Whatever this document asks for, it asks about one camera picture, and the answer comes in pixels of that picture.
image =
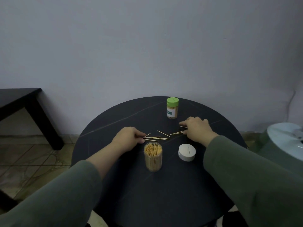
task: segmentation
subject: toothpick container with green lid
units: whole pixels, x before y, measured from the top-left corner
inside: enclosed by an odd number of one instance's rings
[[[179,99],[170,97],[166,100],[166,115],[169,119],[175,119],[178,115]]]

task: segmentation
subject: baseboard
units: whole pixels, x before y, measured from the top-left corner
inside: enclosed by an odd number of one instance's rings
[[[255,141],[260,133],[257,132],[240,132],[245,141]],[[75,144],[79,135],[60,135],[65,144]],[[48,144],[43,135],[9,135],[0,136],[0,144],[5,145],[22,145],[22,144]]]
[[[60,135],[65,144],[76,143],[79,135]],[[4,145],[24,145],[24,144],[48,144],[44,135],[9,135],[0,136],[0,144]]]

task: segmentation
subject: green lid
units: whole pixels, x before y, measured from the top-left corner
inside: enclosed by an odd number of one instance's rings
[[[169,107],[177,107],[179,105],[179,99],[176,97],[170,97],[166,100],[166,105]]]

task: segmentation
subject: hand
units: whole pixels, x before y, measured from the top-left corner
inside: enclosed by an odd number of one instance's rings
[[[217,136],[208,124],[208,120],[202,120],[199,117],[189,117],[187,120],[179,123],[181,126],[187,126],[187,130],[183,132],[184,135],[195,142],[201,143],[207,147],[210,142]]]
[[[124,127],[116,134],[111,144],[118,146],[124,153],[133,149],[137,143],[144,143],[143,137],[145,135],[145,133],[138,131],[134,127]]]

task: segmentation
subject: pile of toothpicks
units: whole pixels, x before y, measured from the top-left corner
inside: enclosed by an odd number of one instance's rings
[[[170,135],[177,135],[177,134],[182,134],[182,133],[183,133],[183,131],[179,131],[179,132],[176,132],[176,133],[172,133],[172,134],[167,135],[167,134],[165,134],[165,133],[163,133],[163,132],[161,132],[161,131],[158,131],[158,132],[160,132],[160,133],[162,133],[163,135],[166,135],[166,136],[168,136],[168,137],[170,137],[170,138],[171,138]],[[147,141],[154,141],[154,142],[159,142],[159,140],[169,140],[168,138],[163,138],[163,137],[161,137],[161,136],[148,137],[150,134],[151,134],[151,133],[149,133],[148,135],[144,136],[143,139],[144,139],[144,140],[147,140]]]

